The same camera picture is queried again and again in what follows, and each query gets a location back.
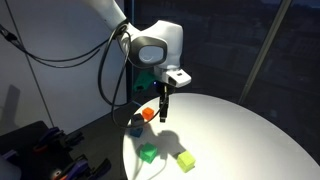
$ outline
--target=green cube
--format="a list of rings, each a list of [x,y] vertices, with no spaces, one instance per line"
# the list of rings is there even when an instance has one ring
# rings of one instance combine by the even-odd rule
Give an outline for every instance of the green cube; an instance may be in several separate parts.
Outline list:
[[[188,151],[179,154],[177,160],[178,165],[185,173],[190,171],[194,167],[195,162],[196,159],[194,159],[194,157]]]
[[[140,158],[143,161],[146,161],[147,163],[151,164],[153,159],[156,157],[157,152],[157,147],[150,143],[146,143],[140,150]]]

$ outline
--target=round table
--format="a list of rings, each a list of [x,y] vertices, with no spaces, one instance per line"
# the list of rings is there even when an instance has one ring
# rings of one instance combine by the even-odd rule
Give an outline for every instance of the round table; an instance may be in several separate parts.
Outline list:
[[[126,131],[123,160],[128,179],[319,180],[320,167],[285,132],[234,103],[200,94],[169,96],[165,123],[156,117],[140,138]],[[144,104],[159,109],[159,98]],[[151,143],[158,154],[151,164],[139,158]],[[184,173],[177,154],[188,150],[195,167]]]

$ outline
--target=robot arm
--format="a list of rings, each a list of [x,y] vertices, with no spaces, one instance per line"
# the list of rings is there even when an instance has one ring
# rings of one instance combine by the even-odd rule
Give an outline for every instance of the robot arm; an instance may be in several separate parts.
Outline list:
[[[84,0],[95,9],[113,31],[120,24],[127,24],[131,35],[130,60],[140,68],[154,67],[154,74],[163,83],[182,87],[191,82],[191,77],[180,68],[183,30],[180,25],[158,21],[140,31],[126,22],[126,17],[114,0]],[[124,53],[128,52],[129,37],[123,34],[118,41]]]

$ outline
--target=small block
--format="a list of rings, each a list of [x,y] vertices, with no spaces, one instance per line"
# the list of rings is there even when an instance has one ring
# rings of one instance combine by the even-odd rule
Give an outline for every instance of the small block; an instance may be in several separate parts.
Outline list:
[[[195,162],[195,158],[188,151],[178,155],[177,163],[185,173],[194,167]]]
[[[143,128],[132,128],[130,129],[130,135],[139,138],[141,136],[142,131]]]
[[[135,114],[131,117],[131,125],[139,126],[139,125],[142,125],[143,123],[144,123],[144,117],[141,115],[141,113]]]
[[[140,158],[143,161],[151,164],[153,159],[156,157],[158,148],[150,143],[146,143],[140,150]]]
[[[149,107],[145,108],[142,111],[143,118],[148,120],[148,121],[152,119],[153,115],[154,115],[154,110],[149,108]]]

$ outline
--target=orange object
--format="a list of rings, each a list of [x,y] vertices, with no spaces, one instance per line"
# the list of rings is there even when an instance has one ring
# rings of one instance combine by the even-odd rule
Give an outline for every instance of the orange object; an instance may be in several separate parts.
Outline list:
[[[154,115],[154,110],[147,107],[142,111],[142,116],[145,120],[150,121]]]

